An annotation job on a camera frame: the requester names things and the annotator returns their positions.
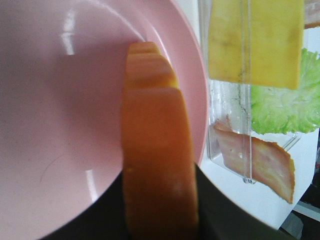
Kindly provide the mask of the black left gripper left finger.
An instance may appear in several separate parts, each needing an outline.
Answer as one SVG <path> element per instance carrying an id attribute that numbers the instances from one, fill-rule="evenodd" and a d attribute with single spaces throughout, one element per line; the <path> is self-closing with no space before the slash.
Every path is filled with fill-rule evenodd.
<path id="1" fill-rule="evenodd" d="M 131 240 L 126 225 L 123 175 L 88 209 L 47 235 L 48 240 Z"/>

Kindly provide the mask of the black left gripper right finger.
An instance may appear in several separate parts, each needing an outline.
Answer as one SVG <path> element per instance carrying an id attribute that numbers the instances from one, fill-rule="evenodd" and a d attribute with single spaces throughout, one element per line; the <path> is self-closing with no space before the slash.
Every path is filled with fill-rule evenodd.
<path id="1" fill-rule="evenodd" d="M 228 199 L 196 166 L 199 240 L 292 240 Z"/>

